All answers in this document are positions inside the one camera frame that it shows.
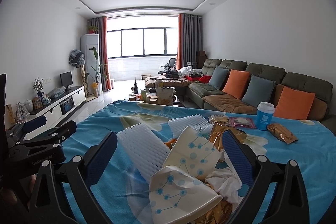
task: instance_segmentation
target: sofa backrest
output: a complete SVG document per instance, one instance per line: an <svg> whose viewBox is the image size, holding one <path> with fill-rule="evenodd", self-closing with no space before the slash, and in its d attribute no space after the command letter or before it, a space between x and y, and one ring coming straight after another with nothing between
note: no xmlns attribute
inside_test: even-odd
<svg viewBox="0 0 336 224"><path fill-rule="evenodd" d="M325 101L327 105L329 105L333 95L333 85L331 83L299 73L288 72L283 78L281 84L295 90L314 92L315 97Z"/></svg>
<svg viewBox="0 0 336 224"><path fill-rule="evenodd" d="M216 66L219 66L221 64L221 59L207 59L204 62L204 66L202 68L202 72L204 75L212 76Z"/></svg>
<svg viewBox="0 0 336 224"><path fill-rule="evenodd" d="M219 66L224 69L234 69L244 71L246 69L246 64L247 62L244 61L224 59Z"/></svg>
<svg viewBox="0 0 336 224"><path fill-rule="evenodd" d="M255 63L248 64L245 71L250 72L252 75L275 81L276 84L280 84L286 74L283 68Z"/></svg>

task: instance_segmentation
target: silver screw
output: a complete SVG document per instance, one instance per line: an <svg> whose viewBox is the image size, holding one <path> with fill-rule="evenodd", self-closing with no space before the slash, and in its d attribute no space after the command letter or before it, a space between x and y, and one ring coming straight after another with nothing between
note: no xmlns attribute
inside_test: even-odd
<svg viewBox="0 0 336 224"><path fill-rule="evenodd" d="M45 160L45 161L42 163L42 166L43 166L43 167L46 167L46 166L48 166L48 165L49 165L49 162L50 162L50 161L48 161L48 160Z"/></svg>
<svg viewBox="0 0 336 224"><path fill-rule="evenodd" d="M296 166L297 166L297 162L294 161L294 160L290 160L290 161L289 161L289 164L290 164L291 166L293 166L293 167L296 167Z"/></svg>
<svg viewBox="0 0 336 224"><path fill-rule="evenodd" d="M81 156L74 156L73 159L72 159L72 161L73 161L73 162L80 162L81 159L82 159Z"/></svg>
<svg viewBox="0 0 336 224"><path fill-rule="evenodd" d="M259 155L258 160L261 161L261 162L266 162L267 158L264 155Z"/></svg>

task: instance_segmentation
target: red box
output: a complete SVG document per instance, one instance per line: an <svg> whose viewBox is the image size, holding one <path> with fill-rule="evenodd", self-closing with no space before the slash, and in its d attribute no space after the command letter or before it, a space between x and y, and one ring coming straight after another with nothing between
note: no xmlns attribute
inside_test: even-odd
<svg viewBox="0 0 336 224"><path fill-rule="evenodd" d="M200 77L191 78L190 76L185 76L184 78L187 78L189 81L198 81L200 79Z"/></svg>

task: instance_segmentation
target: blue-gray pillow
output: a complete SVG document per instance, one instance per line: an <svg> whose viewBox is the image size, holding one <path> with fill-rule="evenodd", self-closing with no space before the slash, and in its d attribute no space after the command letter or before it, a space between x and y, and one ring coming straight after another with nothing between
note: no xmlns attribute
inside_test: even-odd
<svg viewBox="0 0 336 224"><path fill-rule="evenodd" d="M268 102L271 98L275 81L251 75L251 81L244 97L244 103L257 107L260 102Z"/></svg>
<svg viewBox="0 0 336 224"><path fill-rule="evenodd" d="M221 67L216 66L210 78L209 85L217 90L220 89L225 81L228 72L229 72L228 69L223 69Z"/></svg>

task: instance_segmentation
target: blue gripper pad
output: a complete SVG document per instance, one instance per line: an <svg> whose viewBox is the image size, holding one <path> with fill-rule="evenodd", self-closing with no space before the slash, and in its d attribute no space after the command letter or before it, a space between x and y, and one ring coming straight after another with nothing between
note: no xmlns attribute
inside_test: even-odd
<svg viewBox="0 0 336 224"><path fill-rule="evenodd" d="M99 145L92 146L89 152L90 161L86 167L85 184L87 187L97 184L112 155L117 148L117 135L114 132L109 133L100 142Z"/></svg>
<svg viewBox="0 0 336 224"><path fill-rule="evenodd" d="M227 130L223 132L222 144L225 152L236 169L241 182L243 184L247 184L251 188L254 183L253 167L242 149L239 147L239 144Z"/></svg>

